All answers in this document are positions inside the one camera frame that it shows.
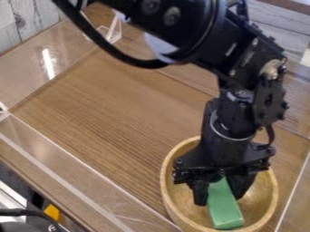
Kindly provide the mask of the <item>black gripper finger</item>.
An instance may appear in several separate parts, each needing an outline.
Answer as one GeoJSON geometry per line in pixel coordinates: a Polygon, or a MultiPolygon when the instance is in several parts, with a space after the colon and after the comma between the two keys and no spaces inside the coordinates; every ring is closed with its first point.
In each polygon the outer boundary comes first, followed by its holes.
{"type": "Polygon", "coordinates": [[[255,181],[255,174],[228,176],[227,183],[235,199],[240,199],[255,181]]]}
{"type": "Polygon", "coordinates": [[[209,183],[203,180],[195,180],[192,183],[193,203],[204,207],[207,205],[209,183]]]}

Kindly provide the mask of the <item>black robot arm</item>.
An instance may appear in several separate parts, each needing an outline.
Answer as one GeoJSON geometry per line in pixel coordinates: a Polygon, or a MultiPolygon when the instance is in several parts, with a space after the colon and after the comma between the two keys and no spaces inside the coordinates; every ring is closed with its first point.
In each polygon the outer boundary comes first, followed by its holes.
{"type": "Polygon", "coordinates": [[[199,144],[173,160],[173,182],[188,185],[199,206],[219,179],[242,198],[275,153],[270,143],[252,138],[272,129],[288,109],[282,47],[251,23],[246,0],[100,2],[144,31],[163,62],[193,63],[216,75],[219,95],[204,107],[199,144]]]}

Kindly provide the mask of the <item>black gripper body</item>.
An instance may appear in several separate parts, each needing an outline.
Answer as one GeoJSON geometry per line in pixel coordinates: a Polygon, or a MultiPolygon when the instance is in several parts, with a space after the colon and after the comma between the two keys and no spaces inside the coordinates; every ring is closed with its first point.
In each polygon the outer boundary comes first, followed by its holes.
{"type": "Polygon", "coordinates": [[[255,133],[234,134],[220,125],[217,102],[204,107],[197,144],[173,159],[173,183],[203,185],[227,178],[230,185],[251,185],[258,173],[268,170],[275,148],[252,141],[255,133]]]}

